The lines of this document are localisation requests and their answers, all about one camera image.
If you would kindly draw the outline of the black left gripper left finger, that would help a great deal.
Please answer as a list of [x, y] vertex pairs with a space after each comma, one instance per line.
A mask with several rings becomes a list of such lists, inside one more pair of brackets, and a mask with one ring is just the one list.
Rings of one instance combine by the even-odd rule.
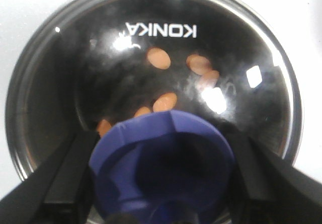
[[89, 158], [96, 132], [73, 133], [1, 200], [1, 223], [86, 223], [93, 204]]

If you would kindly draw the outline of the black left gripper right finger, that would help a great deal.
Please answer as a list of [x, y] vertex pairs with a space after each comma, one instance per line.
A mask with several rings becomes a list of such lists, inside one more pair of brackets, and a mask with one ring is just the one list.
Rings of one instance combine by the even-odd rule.
[[242, 133], [226, 138], [235, 157], [232, 223], [321, 223], [320, 183]]

